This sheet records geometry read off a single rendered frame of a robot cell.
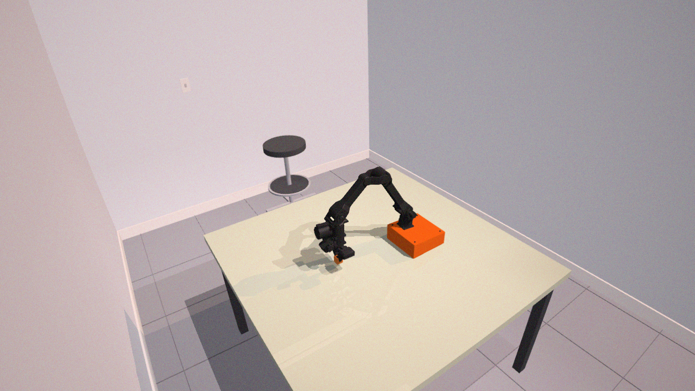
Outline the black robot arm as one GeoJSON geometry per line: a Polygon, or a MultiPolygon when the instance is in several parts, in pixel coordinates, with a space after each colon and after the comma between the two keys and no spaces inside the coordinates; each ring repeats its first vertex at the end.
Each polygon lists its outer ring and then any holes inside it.
{"type": "Polygon", "coordinates": [[[344,223],[349,222],[346,216],[349,215],[350,207],[368,185],[384,186],[393,199],[395,211],[400,214],[397,225],[403,230],[414,227],[413,221],[416,216],[414,208],[401,197],[392,183],[390,173],[381,167],[376,167],[360,174],[358,180],[355,181],[345,196],[330,207],[324,218],[326,222],[316,224],[314,233],[318,240],[324,238],[319,246],[325,253],[330,253],[333,248],[336,248],[337,242],[330,236],[332,234],[337,236],[344,234],[344,223]],[[333,220],[331,220],[331,216],[333,220]]]}

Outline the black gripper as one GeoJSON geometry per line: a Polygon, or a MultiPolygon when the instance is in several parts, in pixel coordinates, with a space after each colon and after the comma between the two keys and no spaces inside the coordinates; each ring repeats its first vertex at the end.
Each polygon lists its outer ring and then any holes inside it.
{"type": "Polygon", "coordinates": [[[342,260],[349,259],[350,257],[353,257],[355,255],[355,251],[352,248],[346,247],[344,245],[346,243],[346,241],[344,240],[344,237],[346,237],[345,233],[339,236],[332,234],[332,236],[330,237],[333,237],[333,239],[337,242],[336,248],[333,248],[333,255],[338,255],[339,262],[341,262],[342,260]]]}

